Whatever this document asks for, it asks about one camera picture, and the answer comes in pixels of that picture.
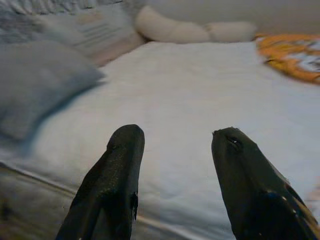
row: white pillow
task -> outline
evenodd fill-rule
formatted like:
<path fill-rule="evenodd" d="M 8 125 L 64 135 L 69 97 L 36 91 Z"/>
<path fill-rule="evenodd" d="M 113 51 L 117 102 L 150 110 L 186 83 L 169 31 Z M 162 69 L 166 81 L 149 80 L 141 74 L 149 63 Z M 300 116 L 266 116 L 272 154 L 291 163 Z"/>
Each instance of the white pillow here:
<path fill-rule="evenodd" d="M 210 42 L 210 35 L 202 26 L 167 18 L 148 5 L 137 15 L 135 26 L 138 32 L 153 41 L 178 44 Z"/>
<path fill-rule="evenodd" d="M 254 39 L 257 26 L 247 21 L 212 22 L 205 26 L 212 42 L 250 42 Z"/>

